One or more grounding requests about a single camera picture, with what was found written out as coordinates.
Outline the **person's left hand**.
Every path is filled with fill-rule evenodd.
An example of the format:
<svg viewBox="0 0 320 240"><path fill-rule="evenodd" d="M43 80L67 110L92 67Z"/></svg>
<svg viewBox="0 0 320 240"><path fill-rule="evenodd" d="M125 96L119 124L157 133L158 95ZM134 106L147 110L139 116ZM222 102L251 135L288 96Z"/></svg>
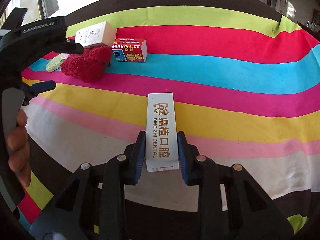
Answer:
<svg viewBox="0 0 320 240"><path fill-rule="evenodd" d="M25 112L20 109L17 115L17 127L7 137L8 147L13 151L8 164L13 172L17 172L18 179L23 187L28 187L31 182L30 145L28 133L25 129L27 120Z"/></svg>

